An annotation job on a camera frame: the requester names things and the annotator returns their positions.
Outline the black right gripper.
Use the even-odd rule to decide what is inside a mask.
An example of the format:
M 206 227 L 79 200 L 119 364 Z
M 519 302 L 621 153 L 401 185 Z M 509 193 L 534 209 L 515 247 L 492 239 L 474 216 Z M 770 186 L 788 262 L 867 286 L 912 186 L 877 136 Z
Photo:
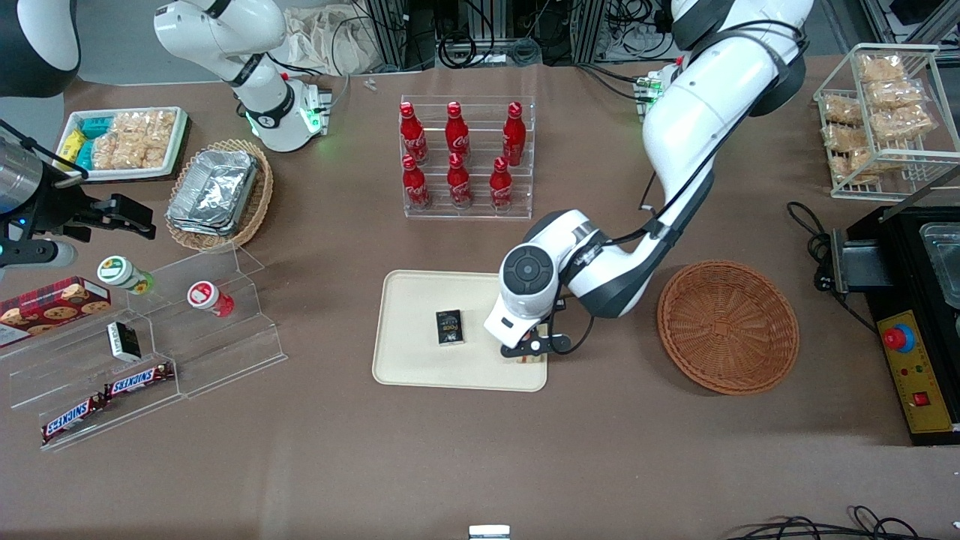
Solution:
M 79 216 L 89 209 L 100 216 Z M 124 230 L 154 240 L 156 226 L 129 221 L 151 219 L 153 209 L 121 194 L 94 199 L 81 187 L 59 189 L 50 181 L 2 180 L 3 243 L 29 240 L 37 233 L 87 243 L 92 239 L 90 228 Z

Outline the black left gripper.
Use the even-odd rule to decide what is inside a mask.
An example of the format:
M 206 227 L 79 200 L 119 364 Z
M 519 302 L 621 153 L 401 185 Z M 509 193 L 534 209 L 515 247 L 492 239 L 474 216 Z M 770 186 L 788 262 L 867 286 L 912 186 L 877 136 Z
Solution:
M 563 300 L 556 300 L 553 304 L 552 311 L 550 311 L 548 315 L 543 317 L 541 321 L 535 325 L 535 333 L 538 336 L 538 356 L 548 355 L 548 353 L 555 352 L 554 338 L 552 336 L 554 335 L 554 319 L 555 316 L 561 311 L 563 311 Z M 501 356 L 507 359 L 523 358 L 526 355 L 526 350 L 524 348 L 525 344 L 526 343 L 522 340 L 514 346 L 502 345 L 500 347 Z

